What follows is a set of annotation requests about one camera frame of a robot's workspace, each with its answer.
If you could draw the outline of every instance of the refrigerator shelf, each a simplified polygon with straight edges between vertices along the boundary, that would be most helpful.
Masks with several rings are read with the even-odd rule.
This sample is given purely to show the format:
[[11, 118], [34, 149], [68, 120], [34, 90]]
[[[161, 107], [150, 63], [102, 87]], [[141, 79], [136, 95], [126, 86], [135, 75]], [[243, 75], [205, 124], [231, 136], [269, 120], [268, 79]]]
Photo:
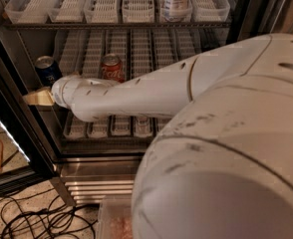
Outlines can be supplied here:
[[[229, 1], [234, 10], [234, 1]], [[160, 4], [160, 0], [10, 0], [5, 6], [5, 11], [12, 23], [5, 22], [4, 26], [9, 29], [29, 30], [230, 26], [230, 19], [227, 20], [230, 10], [228, 0], [190, 0], [185, 12], [167, 11], [160, 8]], [[88, 24], [83, 21], [84, 15]], [[164, 15], [171, 16], [172, 21], [182, 22], [166, 22], [163, 19]]]
[[229, 28], [231, 20], [225, 22], [154, 22], [154, 23], [43, 23], [43, 24], [13, 24], [5, 21], [3, 26], [9, 30], [124, 30], [124, 29], [176, 29], [176, 28], [193, 28], [193, 29], [212, 29], [212, 28]]
[[[126, 79], [134, 79], [200, 52], [199, 42], [199, 32], [195, 30], [58, 31], [54, 57], [63, 75], [77, 69], [85, 78], [100, 78], [103, 55], [116, 53], [123, 61]], [[81, 146], [84, 152], [82, 142], [89, 146], [92, 143], [91, 147], [99, 151], [111, 147], [117, 151], [143, 151], [168, 121], [170, 119], [144, 116], [112, 116], [85, 123], [81, 128], [76, 126], [77, 121], [72, 124], [68, 116], [63, 141], [68, 146]]]

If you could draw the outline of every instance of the bottle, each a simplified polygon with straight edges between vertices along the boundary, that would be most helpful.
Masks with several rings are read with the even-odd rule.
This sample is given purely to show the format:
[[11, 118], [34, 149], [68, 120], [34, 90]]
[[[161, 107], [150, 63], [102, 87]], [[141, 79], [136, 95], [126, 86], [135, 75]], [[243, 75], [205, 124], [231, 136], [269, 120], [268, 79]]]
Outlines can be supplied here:
[[168, 22], [182, 21], [187, 15], [188, 0], [161, 0], [162, 16]]

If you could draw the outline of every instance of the white plastic crate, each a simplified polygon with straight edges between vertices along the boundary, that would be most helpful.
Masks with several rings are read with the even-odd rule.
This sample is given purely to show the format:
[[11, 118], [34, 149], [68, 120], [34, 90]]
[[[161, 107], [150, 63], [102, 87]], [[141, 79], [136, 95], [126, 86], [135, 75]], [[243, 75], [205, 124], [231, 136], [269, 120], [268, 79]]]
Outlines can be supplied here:
[[63, 76], [81, 70], [80, 54], [84, 53], [88, 31], [58, 31], [55, 38], [54, 58]]
[[84, 12], [88, 23], [118, 23], [121, 0], [87, 0]]
[[97, 238], [133, 238], [130, 195], [107, 196], [102, 200], [98, 214]]
[[156, 131], [160, 132], [171, 119], [156, 119]]
[[153, 0], [123, 0], [124, 22], [154, 22]]
[[87, 124], [77, 119], [72, 112], [68, 112], [67, 121], [64, 128], [66, 139], [79, 139], [86, 137]]
[[104, 42], [105, 32], [103, 30], [91, 31], [82, 68], [82, 75], [84, 78], [99, 77], [101, 59], [105, 48]]
[[55, 37], [54, 58], [63, 76], [75, 71], [78, 59], [80, 31], [58, 31]]
[[155, 67], [157, 69], [171, 65], [177, 61], [176, 47], [171, 30], [153, 30], [155, 46]]
[[111, 134], [113, 136], [130, 136], [131, 118], [128, 116], [112, 116]]
[[49, 0], [10, 0], [5, 11], [12, 23], [45, 23]]
[[[150, 31], [132, 30], [131, 31], [131, 71], [132, 79], [140, 77], [152, 71], [152, 56]], [[152, 136], [151, 119], [147, 117], [134, 118], [134, 136]]]
[[192, 4], [188, 0], [188, 7], [185, 10], [168, 10], [161, 8], [162, 0], [157, 0], [159, 7], [159, 21], [160, 22], [189, 22], [192, 15]]
[[88, 125], [87, 136], [89, 138], [108, 137], [109, 118], [98, 119]]
[[[127, 31], [108, 31], [106, 37], [106, 54], [115, 53], [123, 62], [123, 72], [127, 79]], [[114, 136], [131, 135], [131, 119], [127, 116], [113, 116], [111, 134]]]
[[191, 0], [194, 21], [225, 21], [229, 13], [227, 0]]
[[52, 22], [82, 22], [86, 0], [50, 0], [48, 10]]
[[180, 60], [200, 53], [200, 37], [197, 29], [175, 29], [175, 37]]

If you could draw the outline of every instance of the glass door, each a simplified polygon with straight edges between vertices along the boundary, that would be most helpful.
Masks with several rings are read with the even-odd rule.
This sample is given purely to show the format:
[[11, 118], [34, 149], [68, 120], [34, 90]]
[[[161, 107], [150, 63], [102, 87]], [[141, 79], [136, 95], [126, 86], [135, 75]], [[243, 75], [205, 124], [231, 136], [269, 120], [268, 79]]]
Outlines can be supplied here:
[[54, 176], [48, 147], [31, 126], [24, 86], [0, 42], [0, 196]]

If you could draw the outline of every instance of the refrigerator door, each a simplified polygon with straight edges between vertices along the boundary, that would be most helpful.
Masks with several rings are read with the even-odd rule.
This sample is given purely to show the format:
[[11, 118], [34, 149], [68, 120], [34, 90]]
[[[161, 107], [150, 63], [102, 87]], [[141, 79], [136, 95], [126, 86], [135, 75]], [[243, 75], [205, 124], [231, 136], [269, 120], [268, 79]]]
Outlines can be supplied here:
[[[21, 162], [26, 164], [24, 167], [0, 172], [0, 196], [47, 180], [55, 174], [48, 151], [40, 143], [37, 129], [31, 126], [31, 111], [23, 102], [23, 92], [26, 90], [0, 42], [0, 131], [7, 133], [13, 147], [26, 159]], [[5, 157], [0, 167], [8, 159]]]

